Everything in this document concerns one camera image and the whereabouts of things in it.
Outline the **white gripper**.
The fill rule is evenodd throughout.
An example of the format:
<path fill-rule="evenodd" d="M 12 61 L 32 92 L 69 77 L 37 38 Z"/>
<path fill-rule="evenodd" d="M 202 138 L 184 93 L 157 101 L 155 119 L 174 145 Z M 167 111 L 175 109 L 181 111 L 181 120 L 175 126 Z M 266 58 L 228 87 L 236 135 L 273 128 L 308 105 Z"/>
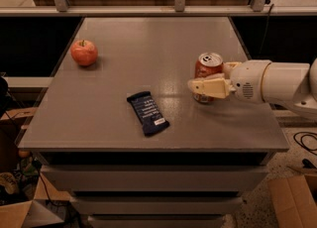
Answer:
<path fill-rule="evenodd" d="M 264 73 L 271 64 L 270 60 L 248 60 L 240 63 L 230 61 L 223 63 L 223 73 L 230 76 L 235 96 L 245 102 L 264 103 L 262 83 Z M 223 77 L 205 79 L 195 78 L 187 82 L 188 88 L 196 94 L 213 98 L 226 98 L 232 89 L 231 82 Z"/>

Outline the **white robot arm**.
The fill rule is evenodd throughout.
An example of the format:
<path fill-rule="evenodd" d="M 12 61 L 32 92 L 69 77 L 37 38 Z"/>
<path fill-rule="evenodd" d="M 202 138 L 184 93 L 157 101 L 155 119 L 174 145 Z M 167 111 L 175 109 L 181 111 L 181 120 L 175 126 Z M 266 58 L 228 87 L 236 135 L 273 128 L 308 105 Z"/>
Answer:
<path fill-rule="evenodd" d="M 192 93 L 225 99 L 231 93 L 240 101 L 280 105 L 317 120 L 317 61 L 309 63 L 247 60 L 226 62 L 226 73 L 188 81 Z"/>

